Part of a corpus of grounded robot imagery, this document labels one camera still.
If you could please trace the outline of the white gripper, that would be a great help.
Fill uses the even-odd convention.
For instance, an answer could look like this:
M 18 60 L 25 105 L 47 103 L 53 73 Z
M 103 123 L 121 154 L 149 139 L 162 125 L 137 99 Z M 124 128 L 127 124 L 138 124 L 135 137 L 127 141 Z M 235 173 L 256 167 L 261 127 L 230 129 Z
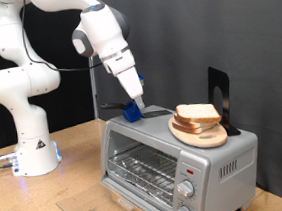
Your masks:
M 112 73 L 118 79 L 129 97 L 134 99 L 140 109 L 144 109 L 142 100 L 142 85 L 135 69 L 135 59 L 129 47 L 125 47 L 116 53 L 102 57 L 101 61 L 108 73 Z

